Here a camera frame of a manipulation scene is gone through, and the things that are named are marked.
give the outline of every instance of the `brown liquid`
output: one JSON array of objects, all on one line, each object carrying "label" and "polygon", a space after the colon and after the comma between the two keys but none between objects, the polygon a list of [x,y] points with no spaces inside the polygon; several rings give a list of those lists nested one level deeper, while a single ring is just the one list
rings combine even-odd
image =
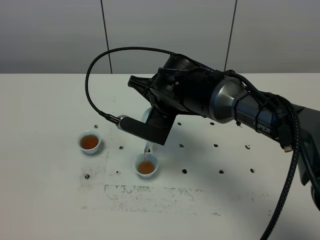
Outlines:
[{"label": "brown liquid", "polygon": [[142,161],[138,166],[138,171],[141,174],[150,174],[155,170],[155,166],[150,161]]},{"label": "brown liquid", "polygon": [[98,142],[99,139],[95,135],[87,135],[81,139],[80,145],[83,149],[93,149],[98,145]]}]

